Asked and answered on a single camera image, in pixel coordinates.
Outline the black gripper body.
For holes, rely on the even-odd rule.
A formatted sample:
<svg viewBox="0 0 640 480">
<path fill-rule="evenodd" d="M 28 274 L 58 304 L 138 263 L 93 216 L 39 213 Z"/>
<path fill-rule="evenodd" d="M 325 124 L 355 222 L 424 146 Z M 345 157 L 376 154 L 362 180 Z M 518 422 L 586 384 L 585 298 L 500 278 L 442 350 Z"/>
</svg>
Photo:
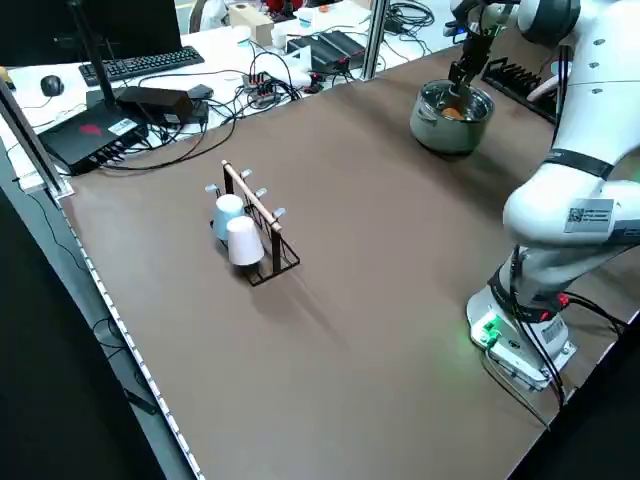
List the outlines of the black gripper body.
<svg viewBox="0 0 640 480">
<path fill-rule="evenodd" d="M 467 37 L 463 42 L 463 64 L 485 64 L 489 58 L 492 43 L 495 39 L 495 28 L 466 29 Z"/>
</svg>

